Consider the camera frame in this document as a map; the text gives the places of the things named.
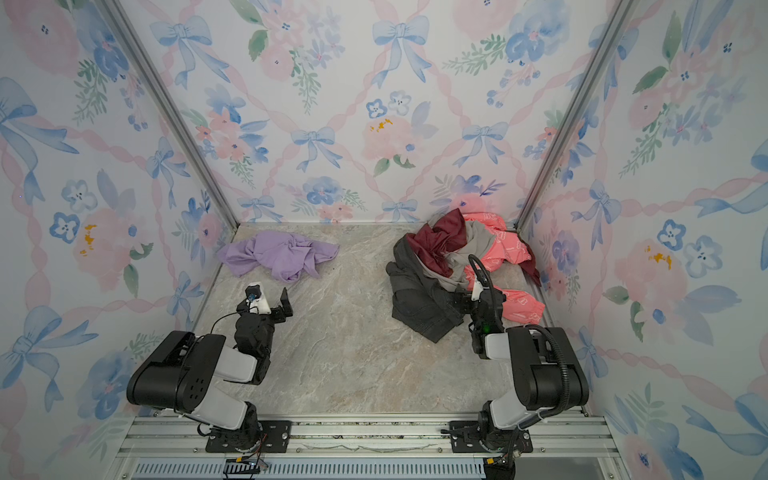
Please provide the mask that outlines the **purple cloth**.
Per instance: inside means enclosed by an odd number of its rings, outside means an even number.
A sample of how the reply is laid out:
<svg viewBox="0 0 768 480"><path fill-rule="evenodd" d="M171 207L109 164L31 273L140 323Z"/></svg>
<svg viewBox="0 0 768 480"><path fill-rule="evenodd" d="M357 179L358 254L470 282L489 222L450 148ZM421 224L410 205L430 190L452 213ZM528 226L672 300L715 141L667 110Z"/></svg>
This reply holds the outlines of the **purple cloth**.
<svg viewBox="0 0 768 480"><path fill-rule="evenodd" d="M217 252L217 258L236 277L263 267L275 280L295 283L303 274L319 278L317 266L334 260L339 251L337 244L300 234L267 230L225 245Z"/></svg>

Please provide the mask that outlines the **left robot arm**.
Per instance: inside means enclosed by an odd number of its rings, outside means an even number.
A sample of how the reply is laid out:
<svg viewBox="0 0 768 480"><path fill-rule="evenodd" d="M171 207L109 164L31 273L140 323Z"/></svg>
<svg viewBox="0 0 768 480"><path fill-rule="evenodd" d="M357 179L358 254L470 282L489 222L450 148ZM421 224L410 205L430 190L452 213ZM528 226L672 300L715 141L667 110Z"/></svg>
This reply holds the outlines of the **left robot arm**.
<svg viewBox="0 0 768 480"><path fill-rule="evenodd" d="M257 407L238 400L214 385L216 379L242 385L259 385L271 366L276 326L293 316L287 290L272 307L260 283L249 284L245 298L233 315L233 347L227 337L210 332L196 335L173 331L131 376L129 403L157 410L169 409L190 418L207 431L209 453L252 453L257 449L281 451L278 443L288 437L291 423L262 422Z"/></svg>

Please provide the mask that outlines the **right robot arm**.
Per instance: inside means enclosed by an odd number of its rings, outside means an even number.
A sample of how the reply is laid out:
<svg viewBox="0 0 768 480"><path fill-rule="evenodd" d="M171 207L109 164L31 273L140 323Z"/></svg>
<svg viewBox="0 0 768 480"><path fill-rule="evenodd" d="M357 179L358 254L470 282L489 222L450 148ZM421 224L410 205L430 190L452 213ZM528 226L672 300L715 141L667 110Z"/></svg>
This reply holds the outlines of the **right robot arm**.
<svg viewBox="0 0 768 480"><path fill-rule="evenodd" d="M483 360L507 361L512 386L486 402L476 421L448 431L468 447L490 452L512 448L531 427L589 400L586 375L565 331L537 324L505 328L501 297L497 289L471 293L465 310L473 351Z"/></svg>

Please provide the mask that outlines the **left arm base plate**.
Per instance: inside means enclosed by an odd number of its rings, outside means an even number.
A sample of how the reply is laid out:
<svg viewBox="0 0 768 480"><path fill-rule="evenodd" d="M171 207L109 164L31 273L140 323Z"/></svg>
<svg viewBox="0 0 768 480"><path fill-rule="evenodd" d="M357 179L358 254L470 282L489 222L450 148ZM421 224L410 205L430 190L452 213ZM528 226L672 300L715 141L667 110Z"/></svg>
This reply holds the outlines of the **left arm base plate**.
<svg viewBox="0 0 768 480"><path fill-rule="evenodd" d="M199 424L197 431L207 441L207 453L285 453L292 426L289 420L261 420L245 423L238 430Z"/></svg>

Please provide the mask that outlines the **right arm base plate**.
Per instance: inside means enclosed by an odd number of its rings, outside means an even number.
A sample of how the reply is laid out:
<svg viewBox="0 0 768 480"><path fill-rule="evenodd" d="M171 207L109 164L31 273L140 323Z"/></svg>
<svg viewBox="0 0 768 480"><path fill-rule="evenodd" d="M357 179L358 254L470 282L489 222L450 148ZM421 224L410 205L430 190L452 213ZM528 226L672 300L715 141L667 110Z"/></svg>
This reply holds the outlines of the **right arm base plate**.
<svg viewBox="0 0 768 480"><path fill-rule="evenodd" d="M500 430L480 421L454 420L440 430L447 435L454 453L527 454L533 452L530 434L520 430Z"/></svg>

